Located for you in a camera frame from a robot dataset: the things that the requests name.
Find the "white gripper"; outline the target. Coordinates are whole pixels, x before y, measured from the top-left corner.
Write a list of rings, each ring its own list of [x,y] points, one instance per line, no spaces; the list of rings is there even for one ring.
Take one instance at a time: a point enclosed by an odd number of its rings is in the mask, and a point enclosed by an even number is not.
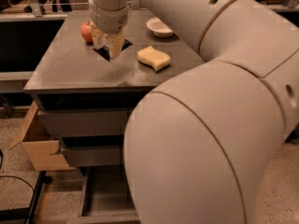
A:
[[[128,22],[129,6],[125,5],[124,8],[116,11],[108,11],[100,8],[89,0],[89,10],[93,44],[97,49],[102,48],[104,45],[108,47],[109,58],[116,59],[121,54],[121,49],[125,40],[125,32],[122,28]]]

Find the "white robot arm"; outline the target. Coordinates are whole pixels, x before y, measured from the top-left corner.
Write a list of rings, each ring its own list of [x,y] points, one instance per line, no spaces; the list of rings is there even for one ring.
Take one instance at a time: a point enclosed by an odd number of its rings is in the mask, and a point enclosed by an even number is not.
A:
[[[138,0],[202,63],[148,93],[124,136],[141,224],[256,224],[263,172],[299,121],[299,31],[254,0]],[[107,34],[127,0],[90,0]]]

